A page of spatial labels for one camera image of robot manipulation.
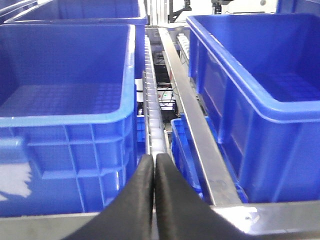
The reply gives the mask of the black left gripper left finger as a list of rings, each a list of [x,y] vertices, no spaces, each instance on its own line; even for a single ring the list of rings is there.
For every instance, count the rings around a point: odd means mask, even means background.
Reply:
[[[117,197],[65,240],[150,240],[154,197],[153,157],[144,154]]]

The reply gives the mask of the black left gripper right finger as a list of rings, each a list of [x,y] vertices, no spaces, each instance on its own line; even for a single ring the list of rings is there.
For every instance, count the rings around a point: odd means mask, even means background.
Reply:
[[[155,207],[161,240],[248,240],[189,186],[167,153],[156,156]]]

